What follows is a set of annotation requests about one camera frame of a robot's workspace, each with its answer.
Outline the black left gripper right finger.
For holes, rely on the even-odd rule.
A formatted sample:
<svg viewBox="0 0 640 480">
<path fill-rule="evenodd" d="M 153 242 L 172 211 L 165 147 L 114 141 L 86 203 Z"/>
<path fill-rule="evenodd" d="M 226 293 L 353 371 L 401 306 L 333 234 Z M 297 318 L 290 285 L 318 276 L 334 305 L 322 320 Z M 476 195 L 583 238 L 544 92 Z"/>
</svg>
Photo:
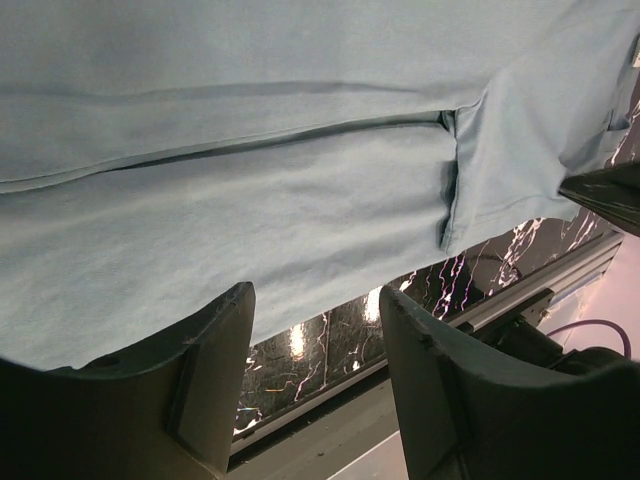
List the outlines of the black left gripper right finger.
<svg viewBox="0 0 640 480">
<path fill-rule="evenodd" d="M 570 375 L 506 355 L 385 287 L 380 315 L 412 479 L 635 479 L 639 365 Z"/>
</svg>

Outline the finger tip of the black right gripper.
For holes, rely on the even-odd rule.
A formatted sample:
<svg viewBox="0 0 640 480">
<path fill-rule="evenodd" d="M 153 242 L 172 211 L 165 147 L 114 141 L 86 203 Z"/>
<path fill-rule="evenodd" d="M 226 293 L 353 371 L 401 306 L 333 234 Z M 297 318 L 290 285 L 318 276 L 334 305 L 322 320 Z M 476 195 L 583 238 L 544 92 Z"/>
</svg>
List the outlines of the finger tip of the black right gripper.
<svg viewBox="0 0 640 480">
<path fill-rule="evenodd" d="M 559 194 L 629 234 L 639 233 L 638 162 L 568 177 Z"/>
</svg>

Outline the grey blue t shirt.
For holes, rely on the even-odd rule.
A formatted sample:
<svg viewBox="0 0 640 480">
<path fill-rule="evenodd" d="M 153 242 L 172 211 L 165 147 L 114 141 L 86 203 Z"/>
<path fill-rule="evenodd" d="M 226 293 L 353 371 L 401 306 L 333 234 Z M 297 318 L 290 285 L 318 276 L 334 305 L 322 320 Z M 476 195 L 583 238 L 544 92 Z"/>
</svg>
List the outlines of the grey blue t shirt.
<svg viewBox="0 0 640 480">
<path fill-rule="evenodd" d="M 5 1 L 1 354 L 240 281 L 263 341 L 537 218 L 624 137 L 635 1 Z"/>
</svg>

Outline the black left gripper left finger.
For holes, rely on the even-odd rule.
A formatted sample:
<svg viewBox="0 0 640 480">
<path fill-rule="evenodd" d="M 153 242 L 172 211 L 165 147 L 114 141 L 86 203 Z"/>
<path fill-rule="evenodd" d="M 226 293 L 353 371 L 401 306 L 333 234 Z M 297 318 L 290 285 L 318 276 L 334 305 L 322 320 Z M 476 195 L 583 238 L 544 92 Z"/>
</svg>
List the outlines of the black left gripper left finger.
<svg viewBox="0 0 640 480">
<path fill-rule="evenodd" d="M 220 479 L 255 310 L 241 282 L 81 369 L 1 364 L 5 479 Z"/>
</svg>

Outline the right arm base joint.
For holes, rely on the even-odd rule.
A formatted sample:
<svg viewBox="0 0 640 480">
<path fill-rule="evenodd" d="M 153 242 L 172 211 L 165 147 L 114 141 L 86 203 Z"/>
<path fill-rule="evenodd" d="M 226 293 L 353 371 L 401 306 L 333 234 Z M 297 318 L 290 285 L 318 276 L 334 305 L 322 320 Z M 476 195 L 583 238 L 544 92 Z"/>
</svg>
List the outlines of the right arm base joint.
<svg viewBox="0 0 640 480">
<path fill-rule="evenodd" d="M 583 326 L 603 326 L 614 330 L 620 337 L 622 352 L 595 346 L 565 353 L 563 347 L 551 339 L 552 335 Z M 523 314 L 517 314 L 495 320 L 474 332 L 473 337 L 518 360 L 570 375 L 585 375 L 612 364 L 630 361 L 632 355 L 631 339 L 627 332 L 614 322 L 602 319 L 579 320 L 544 334 L 527 322 Z"/>
</svg>

